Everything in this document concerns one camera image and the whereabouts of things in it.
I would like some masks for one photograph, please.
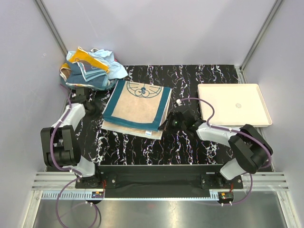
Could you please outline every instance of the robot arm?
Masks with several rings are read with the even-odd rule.
[[[188,110],[169,113],[167,120],[159,127],[159,130],[168,133],[182,130],[202,141],[213,141],[230,147],[235,158],[220,169],[220,174],[226,180],[231,180],[246,172],[256,173],[268,159],[264,149],[257,143],[232,130],[252,136],[261,142],[270,154],[273,153],[271,147],[253,126],[246,124],[241,128],[230,128],[230,131],[223,131],[209,127],[206,121],[195,120]]]

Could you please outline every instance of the yellow cloth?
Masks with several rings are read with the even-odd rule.
[[[84,51],[81,47],[78,47],[76,53],[68,61],[74,63],[79,60],[84,60],[94,67],[105,70],[107,73],[110,72],[109,66],[90,56],[89,53]],[[63,79],[66,81],[66,79],[70,76],[71,73],[70,67],[67,63],[62,64],[60,68],[60,73],[60,76],[62,76]]]

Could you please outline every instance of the white connector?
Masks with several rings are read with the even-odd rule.
[[[176,100],[176,104],[177,104],[178,106],[181,106],[181,100],[180,100],[180,99],[177,99],[177,100]]]

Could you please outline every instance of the stack of cloths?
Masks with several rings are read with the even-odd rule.
[[[161,139],[171,88],[118,80],[103,112],[102,128],[150,139]]]
[[[117,79],[128,75],[111,51],[93,48],[86,52],[79,47],[77,51],[69,51],[66,60],[60,68],[60,76],[63,84],[72,89],[108,90],[115,86]]]

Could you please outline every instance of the teal border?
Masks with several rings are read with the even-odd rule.
[[[131,127],[131,128],[149,130],[149,131],[158,131],[158,127],[160,126],[161,121],[162,121],[162,115],[164,113],[167,101],[169,99],[171,88],[168,88],[168,87],[163,88],[160,105],[158,106],[156,116],[155,116],[155,119],[153,120],[153,122],[143,124],[143,123],[132,122],[132,121],[128,121],[128,120],[124,120],[122,118],[112,116],[113,111],[118,102],[118,99],[124,88],[125,83],[126,83],[126,81],[124,81],[124,80],[118,80],[116,87],[115,87],[115,91],[113,92],[112,97],[109,100],[109,103],[104,111],[103,119],[107,122],[121,125],[124,127]]]

